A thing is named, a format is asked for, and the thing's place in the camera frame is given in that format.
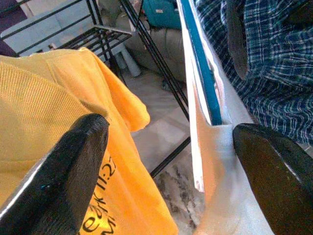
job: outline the plaid shirt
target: plaid shirt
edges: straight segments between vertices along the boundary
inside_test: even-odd
[[[313,27],[284,23],[306,0],[236,0],[242,5],[248,69],[236,73],[227,48],[225,0],[195,0],[224,71],[261,125],[313,144]]]

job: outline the yellow t-shirt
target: yellow t-shirt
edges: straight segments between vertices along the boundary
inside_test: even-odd
[[[146,107],[88,49],[0,56],[0,110],[0,204],[77,118],[99,113],[109,140],[80,234],[178,233],[130,135]]]

